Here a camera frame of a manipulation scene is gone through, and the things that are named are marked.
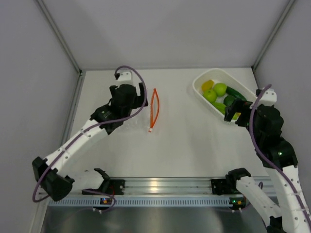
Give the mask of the yellow fake lemon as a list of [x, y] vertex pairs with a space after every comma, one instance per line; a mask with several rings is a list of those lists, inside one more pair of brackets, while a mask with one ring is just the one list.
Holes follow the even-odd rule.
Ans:
[[235, 113], [233, 116], [233, 120], [237, 120], [240, 117], [241, 113]]

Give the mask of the clear zip bag orange seal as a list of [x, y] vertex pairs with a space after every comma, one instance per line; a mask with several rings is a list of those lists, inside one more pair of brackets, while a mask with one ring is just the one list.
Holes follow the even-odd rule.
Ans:
[[160, 99], [156, 88], [148, 89], [148, 106], [135, 117], [127, 120], [121, 127], [122, 133], [143, 132], [151, 133], [155, 128], [160, 113]]

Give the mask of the dark green fake avocado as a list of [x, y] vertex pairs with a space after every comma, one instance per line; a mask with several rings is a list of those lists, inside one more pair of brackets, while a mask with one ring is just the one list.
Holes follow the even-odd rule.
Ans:
[[231, 106], [235, 99], [236, 99], [236, 98], [235, 98], [234, 96], [232, 96], [232, 95], [227, 95], [227, 96], [224, 98], [224, 100], [223, 100], [223, 104], [224, 104], [225, 106]]

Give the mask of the yellow-green fake starfruit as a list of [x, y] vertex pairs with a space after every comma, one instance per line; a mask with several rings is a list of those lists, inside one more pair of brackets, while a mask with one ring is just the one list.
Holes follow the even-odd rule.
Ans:
[[205, 92], [207, 90], [210, 90], [212, 89], [214, 86], [214, 81], [213, 80], [208, 80], [206, 82], [204, 82], [202, 85], [201, 85], [201, 90], [202, 92]]

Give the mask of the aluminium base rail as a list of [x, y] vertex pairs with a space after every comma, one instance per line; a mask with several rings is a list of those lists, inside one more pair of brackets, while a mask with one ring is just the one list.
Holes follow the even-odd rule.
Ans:
[[82, 195], [86, 189], [97, 189], [104, 180], [125, 180], [123, 196], [189, 196], [214, 195], [211, 179], [225, 177], [166, 177], [166, 178], [117, 178], [117, 177], [78, 177], [44, 180], [41, 187], [54, 201], [60, 201], [69, 195]]

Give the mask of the light green fake apple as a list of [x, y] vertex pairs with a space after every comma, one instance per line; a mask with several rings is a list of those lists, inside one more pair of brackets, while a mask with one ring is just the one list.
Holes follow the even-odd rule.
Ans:
[[217, 94], [213, 89], [206, 90], [203, 93], [203, 97], [210, 103], [214, 103], [217, 99]]
[[216, 83], [213, 90], [218, 97], [223, 97], [226, 94], [227, 85], [225, 83]]

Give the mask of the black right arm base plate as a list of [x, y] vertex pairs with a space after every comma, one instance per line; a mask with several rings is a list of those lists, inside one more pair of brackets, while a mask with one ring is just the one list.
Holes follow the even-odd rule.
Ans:
[[236, 189], [236, 182], [227, 179], [211, 179], [211, 188], [214, 195], [237, 195], [241, 194]]

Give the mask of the aluminium frame rail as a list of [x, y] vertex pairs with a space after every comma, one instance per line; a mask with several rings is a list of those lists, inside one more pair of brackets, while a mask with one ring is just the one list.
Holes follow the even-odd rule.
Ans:
[[71, 65], [73, 66], [74, 70], [81, 74], [82, 70], [78, 65], [76, 59], [73, 56], [71, 49], [69, 48], [61, 30], [59, 29], [57, 23], [55, 22], [52, 14], [50, 13], [47, 5], [43, 0], [34, 0], [35, 4], [38, 6], [39, 10], [41, 11], [43, 17], [46, 19], [48, 25], [50, 26], [54, 36], [56, 37], [58, 43], [60, 44], [61, 48], [63, 49], [65, 55], [69, 59]]

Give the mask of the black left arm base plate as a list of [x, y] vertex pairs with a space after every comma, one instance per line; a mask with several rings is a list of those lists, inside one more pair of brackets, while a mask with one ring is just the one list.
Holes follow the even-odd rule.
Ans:
[[83, 195], [93, 195], [92, 192], [105, 193], [109, 195], [123, 195], [123, 188], [125, 187], [125, 180], [112, 179], [104, 180], [97, 189], [86, 189], [82, 191]]

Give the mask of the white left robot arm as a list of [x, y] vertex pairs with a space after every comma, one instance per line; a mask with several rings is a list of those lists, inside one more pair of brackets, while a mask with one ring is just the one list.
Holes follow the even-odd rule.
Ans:
[[139, 83], [139, 93], [132, 84], [112, 85], [109, 89], [109, 102], [98, 107], [79, 132], [55, 152], [45, 158], [36, 157], [33, 160], [32, 167], [37, 185], [42, 187], [53, 201], [62, 200], [73, 189], [87, 194], [104, 194], [109, 190], [110, 178], [101, 168], [85, 170], [80, 176], [70, 173], [72, 166], [89, 148], [132, 118], [134, 109], [140, 112], [148, 105], [143, 82]]

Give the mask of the dark green fake cucumber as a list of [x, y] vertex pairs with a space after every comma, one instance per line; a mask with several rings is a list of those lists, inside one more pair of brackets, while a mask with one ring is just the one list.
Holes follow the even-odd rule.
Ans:
[[247, 101], [247, 99], [245, 98], [244, 95], [242, 95], [240, 92], [238, 92], [237, 90], [233, 89], [232, 87], [227, 86], [226, 93], [228, 95], [231, 95], [231, 96], [235, 97], [236, 99], [241, 99], [243, 101]]

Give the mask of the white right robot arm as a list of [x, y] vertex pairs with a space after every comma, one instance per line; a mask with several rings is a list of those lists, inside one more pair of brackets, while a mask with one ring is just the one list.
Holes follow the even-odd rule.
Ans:
[[234, 100], [225, 108], [225, 121], [240, 113], [238, 126], [245, 127], [277, 196], [275, 204], [255, 183], [245, 168], [226, 175], [227, 188], [240, 192], [261, 216], [269, 233], [309, 233], [311, 214], [298, 175], [298, 160], [292, 145], [281, 136], [284, 120], [274, 106], [258, 107], [244, 100]]

